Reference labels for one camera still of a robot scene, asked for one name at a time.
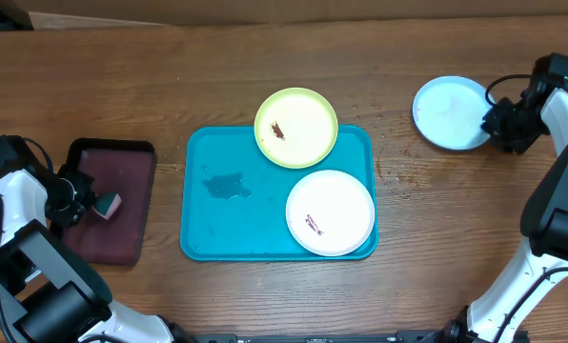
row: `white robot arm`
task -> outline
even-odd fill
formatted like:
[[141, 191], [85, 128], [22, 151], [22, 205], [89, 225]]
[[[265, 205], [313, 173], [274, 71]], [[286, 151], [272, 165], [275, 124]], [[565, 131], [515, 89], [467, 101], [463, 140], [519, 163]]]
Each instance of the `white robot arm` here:
[[[556, 153], [560, 156], [568, 146], [568, 91], [564, 89], [552, 90], [548, 94], [546, 101], [544, 101], [544, 105], [539, 109], [540, 119], [550, 132]], [[548, 220], [552, 219], [550, 213], [546, 213], [546, 217]], [[554, 256], [547, 251], [546, 253], [536, 255], [536, 250], [540, 251], [540, 249], [533, 249], [531, 238], [528, 236], [522, 237], [513, 259], [508, 263], [496, 282], [481, 298], [470, 305], [466, 318], [468, 330], [476, 333], [478, 338], [488, 342], [495, 342], [498, 339], [497, 334], [501, 326], [505, 325], [506, 321], [509, 321], [498, 342], [510, 343], [513, 341], [515, 332], [525, 317], [559, 281], [568, 277], [568, 272], [554, 273], [547, 280], [539, 283], [535, 290], [531, 291], [533, 285], [546, 272], [568, 267], [568, 253], [564, 252], [559, 256]], [[520, 307], [507, 320], [507, 316], [512, 312], [516, 304], [520, 304]]]
[[[75, 182], [85, 175], [44, 169], [18, 136], [0, 137], [0, 161], [0, 326], [8, 342], [195, 343], [175, 324], [112, 300], [99, 274], [47, 230], [46, 213], [73, 224], [85, 212], [89, 203], [76, 195], [91, 182]], [[49, 282], [18, 301], [40, 273]]]

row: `brown food residue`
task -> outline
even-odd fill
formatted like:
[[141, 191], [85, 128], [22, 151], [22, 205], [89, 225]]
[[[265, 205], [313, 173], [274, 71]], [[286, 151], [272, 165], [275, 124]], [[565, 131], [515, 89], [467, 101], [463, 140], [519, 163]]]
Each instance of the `brown food residue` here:
[[413, 144], [413, 143], [409, 143], [409, 144], [407, 145], [407, 147], [405, 147], [405, 150], [402, 151], [402, 155], [403, 155], [403, 156], [405, 156], [405, 157], [407, 157], [407, 158], [411, 158], [411, 157], [412, 157], [412, 155], [411, 155], [411, 145], [412, 145], [412, 144]]
[[307, 219], [305, 219], [305, 223], [312, 229], [314, 230], [315, 233], [317, 233], [318, 235], [322, 235], [322, 232], [320, 230], [320, 228], [316, 225], [316, 223], [314, 222], [314, 219], [308, 214], [307, 215]]
[[280, 129], [280, 127], [277, 125], [277, 122], [272, 124], [272, 131], [274, 132], [275, 137], [281, 140], [286, 140], [284, 139], [284, 133], [282, 132], [282, 129]]
[[377, 175], [379, 175], [379, 179], [381, 180], [381, 182], [383, 182], [383, 184], [386, 184], [386, 180], [383, 179], [383, 173], [381, 172], [381, 161], [379, 156], [377, 157]]

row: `sponge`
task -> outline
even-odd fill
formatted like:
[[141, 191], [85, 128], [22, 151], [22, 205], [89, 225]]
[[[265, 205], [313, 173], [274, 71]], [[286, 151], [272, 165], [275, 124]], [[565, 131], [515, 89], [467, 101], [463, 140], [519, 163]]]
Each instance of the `sponge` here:
[[112, 214], [121, 205], [121, 197], [115, 192], [98, 196], [93, 204], [93, 209], [106, 220], [111, 219]]

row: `white plate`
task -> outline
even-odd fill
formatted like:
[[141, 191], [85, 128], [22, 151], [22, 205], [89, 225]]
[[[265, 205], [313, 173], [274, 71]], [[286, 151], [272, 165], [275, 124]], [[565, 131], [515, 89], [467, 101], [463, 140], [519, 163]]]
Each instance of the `white plate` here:
[[466, 151], [490, 138], [481, 124], [491, 108], [479, 83], [460, 76], [441, 76], [417, 92], [413, 117], [419, 132], [433, 144]]
[[367, 240], [375, 223], [375, 204], [351, 175], [316, 171], [294, 185], [286, 202], [286, 222], [308, 251], [340, 256]]

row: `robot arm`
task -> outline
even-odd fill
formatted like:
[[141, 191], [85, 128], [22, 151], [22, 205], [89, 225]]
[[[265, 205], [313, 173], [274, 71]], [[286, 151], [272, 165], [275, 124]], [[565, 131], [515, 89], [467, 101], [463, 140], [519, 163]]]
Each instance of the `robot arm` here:
[[[177, 325], [113, 301], [100, 275], [47, 230], [46, 214], [65, 226], [80, 220], [91, 204], [90, 183], [87, 175], [48, 171], [20, 137], [0, 137], [0, 302], [7, 339], [193, 343]], [[39, 273], [49, 282], [16, 299]]]
[[[558, 161], [524, 209], [521, 217], [524, 237], [513, 259], [490, 289], [467, 311], [468, 331], [488, 342], [497, 339], [497, 333], [506, 321], [509, 323], [498, 342], [511, 342], [525, 317], [568, 276], [568, 272], [554, 273], [531, 290], [546, 272], [568, 267], [568, 92], [559, 88], [551, 88], [550, 93], [539, 91], [548, 89], [547, 85], [537, 85], [536, 81], [540, 79], [537, 75], [541, 76], [545, 70], [555, 74], [568, 72], [568, 58], [553, 54], [539, 59], [532, 75], [535, 81], [522, 94], [523, 100], [515, 112], [503, 112], [506, 108], [494, 109], [485, 118], [484, 129], [488, 129], [492, 143], [499, 148], [523, 153], [546, 129], [558, 155]], [[564, 80], [568, 77], [567, 74], [548, 75], [548, 72], [546, 75], [557, 76]], [[539, 116], [535, 115], [537, 110], [540, 110]], [[516, 130], [520, 127], [537, 129]], [[520, 307], [508, 318], [517, 303]]]

